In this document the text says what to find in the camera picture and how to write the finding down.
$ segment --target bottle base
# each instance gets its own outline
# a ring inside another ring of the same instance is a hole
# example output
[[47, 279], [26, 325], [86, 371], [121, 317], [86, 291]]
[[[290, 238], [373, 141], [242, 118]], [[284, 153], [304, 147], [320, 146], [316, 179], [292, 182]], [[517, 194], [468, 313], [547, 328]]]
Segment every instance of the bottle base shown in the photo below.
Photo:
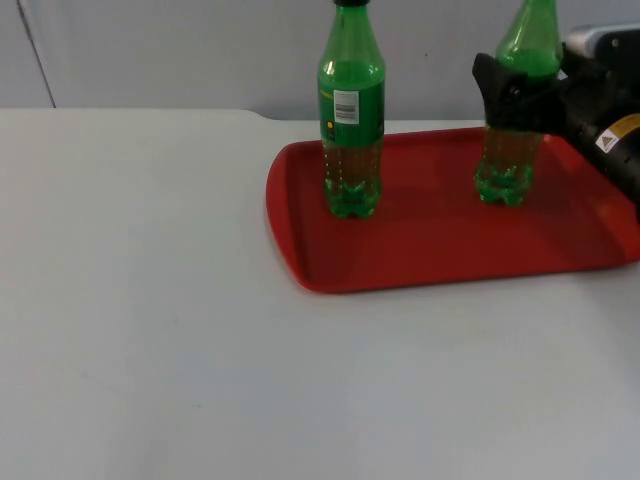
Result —
[[332, 193], [330, 186], [325, 189], [329, 211], [338, 218], [369, 218], [378, 207], [380, 195], [370, 195], [364, 188], [342, 187], [341, 194]]
[[529, 195], [533, 184], [533, 167], [513, 167], [504, 172], [483, 172], [475, 177], [476, 190], [485, 203], [519, 207]]

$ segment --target robotic arm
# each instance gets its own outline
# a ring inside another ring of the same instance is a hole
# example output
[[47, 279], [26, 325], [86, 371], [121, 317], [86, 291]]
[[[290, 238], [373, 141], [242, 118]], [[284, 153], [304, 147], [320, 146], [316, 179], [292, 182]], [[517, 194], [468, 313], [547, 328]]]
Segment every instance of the robotic arm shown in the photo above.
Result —
[[635, 204], [640, 223], [640, 24], [574, 30], [562, 72], [532, 84], [478, 54], [487, 124], [563, 137]]

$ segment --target bottle label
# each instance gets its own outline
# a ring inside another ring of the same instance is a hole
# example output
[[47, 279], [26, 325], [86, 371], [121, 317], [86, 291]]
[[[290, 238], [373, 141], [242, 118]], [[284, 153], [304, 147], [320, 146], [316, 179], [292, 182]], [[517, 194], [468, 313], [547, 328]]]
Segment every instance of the bottle label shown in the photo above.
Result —
[[640, 114], [629, 115], [607, 128], [596, 140], [596, 145], [604, 153], [613, 150], [620, 140], [640, 128]]
[[356, 91], [320, 83], [322, 138], [343, 147], [366, 147], [384, 135], [384, 82]]

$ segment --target barcode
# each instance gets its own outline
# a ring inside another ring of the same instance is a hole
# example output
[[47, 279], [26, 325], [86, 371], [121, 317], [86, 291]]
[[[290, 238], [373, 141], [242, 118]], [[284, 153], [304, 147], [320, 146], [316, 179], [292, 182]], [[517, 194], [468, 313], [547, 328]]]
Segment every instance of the barcode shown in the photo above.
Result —
[[358, 125], [360, 123], [360, 96], [358, 92], [333, 92], [333, 110], [336, 123]]

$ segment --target yellow label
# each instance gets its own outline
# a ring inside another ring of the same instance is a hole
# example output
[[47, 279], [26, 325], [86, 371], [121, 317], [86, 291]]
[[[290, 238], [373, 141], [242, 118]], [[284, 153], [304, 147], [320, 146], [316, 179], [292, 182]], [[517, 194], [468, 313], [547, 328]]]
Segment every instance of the yellow label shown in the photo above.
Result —
[[640, 113], [635, 113], [618, 120], [607, 128], [596, 140], [596, 145], [604, 153], [613, 150], [620, 140], [640, 128]]
[[613, 132], [616, 137], [623, 138], [637, 128], [640, 128], [640, 113], [629, 115], [628, 117], [618, 120], [609, 127], [609, 131]]

